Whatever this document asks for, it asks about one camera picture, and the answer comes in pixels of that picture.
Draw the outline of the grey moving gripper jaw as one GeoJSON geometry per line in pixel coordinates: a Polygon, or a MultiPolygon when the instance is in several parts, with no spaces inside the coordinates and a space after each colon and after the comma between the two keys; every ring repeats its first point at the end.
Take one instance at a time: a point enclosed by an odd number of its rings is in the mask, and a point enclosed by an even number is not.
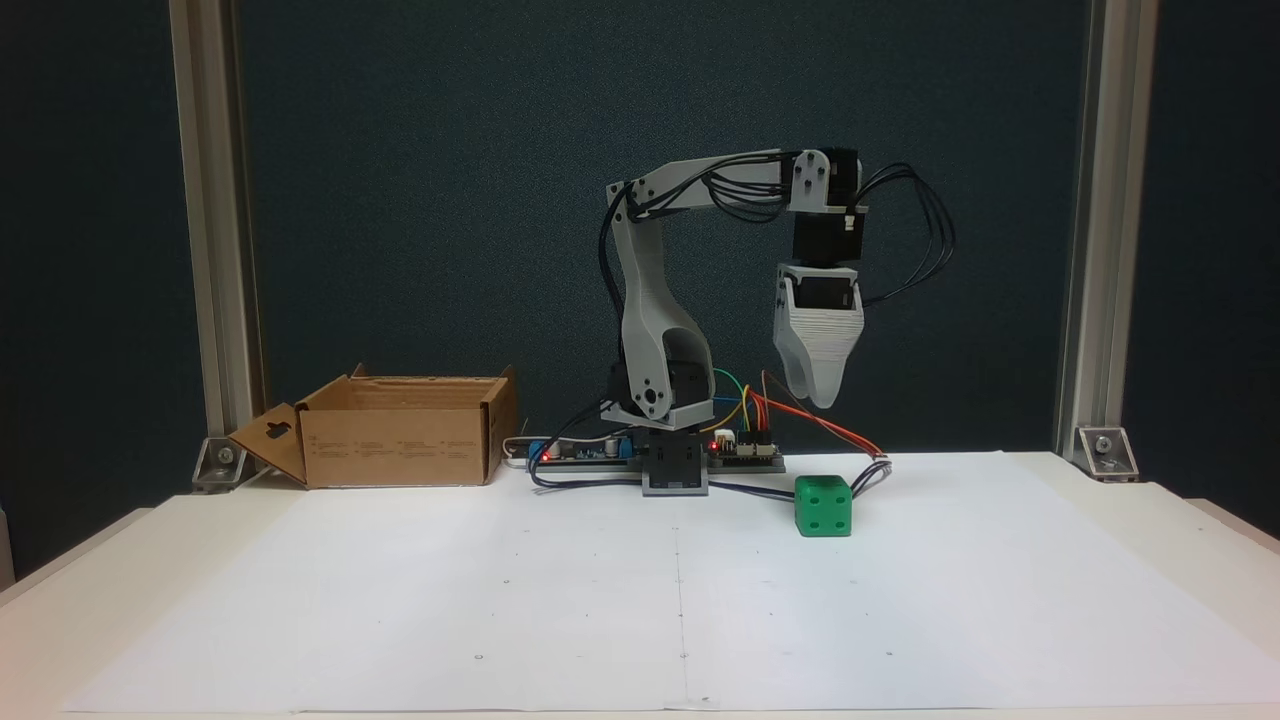
{"type": "Polygon", "coordinates": [[[788,391],[796,398],[812,396],[810,363],[805,345],[794,327],[794,291],[796,281],[790,265],[777,268],[774,297],[774,348],[777,350],[788,391]]]}

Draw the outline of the grey ribbed fixed gripper jaw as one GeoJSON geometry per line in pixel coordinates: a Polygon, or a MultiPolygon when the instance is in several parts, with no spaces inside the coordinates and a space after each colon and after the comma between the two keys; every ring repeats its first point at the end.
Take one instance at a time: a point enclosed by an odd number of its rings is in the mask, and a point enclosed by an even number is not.
{"type": "Polygon", "coordinates": [[[818,407],[831,407],[864,327],[860,309],[786,307],[785,379],[791,393],[818,407]]]}

